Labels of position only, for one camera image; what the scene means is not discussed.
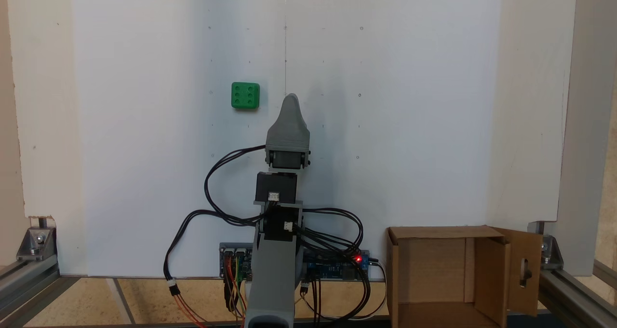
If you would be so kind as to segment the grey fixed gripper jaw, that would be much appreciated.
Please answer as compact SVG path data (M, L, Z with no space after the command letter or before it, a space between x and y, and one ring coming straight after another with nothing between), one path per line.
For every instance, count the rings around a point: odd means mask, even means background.
M283 126L306 125L301 113L299 98L295 93L289 93L284 97L275 124Z

